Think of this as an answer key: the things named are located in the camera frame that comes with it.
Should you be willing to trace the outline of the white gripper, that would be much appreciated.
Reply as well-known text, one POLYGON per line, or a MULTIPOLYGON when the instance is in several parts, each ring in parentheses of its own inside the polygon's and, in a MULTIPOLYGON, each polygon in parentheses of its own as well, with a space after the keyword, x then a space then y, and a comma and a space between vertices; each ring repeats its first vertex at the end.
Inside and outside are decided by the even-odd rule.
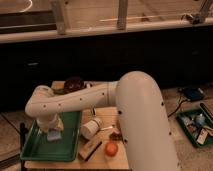
POLYGON ((50 129, 64 130, 64 125, 59 115, 55 115, 52 120, 37 119, 36 122, 40 130, 44 133, 47 133, 50 129))

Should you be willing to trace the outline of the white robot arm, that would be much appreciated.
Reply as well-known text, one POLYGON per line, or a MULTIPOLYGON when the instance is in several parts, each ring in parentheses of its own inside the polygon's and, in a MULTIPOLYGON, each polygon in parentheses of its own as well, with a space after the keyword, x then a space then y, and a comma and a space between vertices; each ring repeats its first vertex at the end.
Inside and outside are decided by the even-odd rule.
POLYGON ((56 96, 38 86, 25 112, 40 127, 56 123, 61 112, 115 106, 132 171, 181 171, 160 88, 147 73, 132 71, 119 80, 56 96))

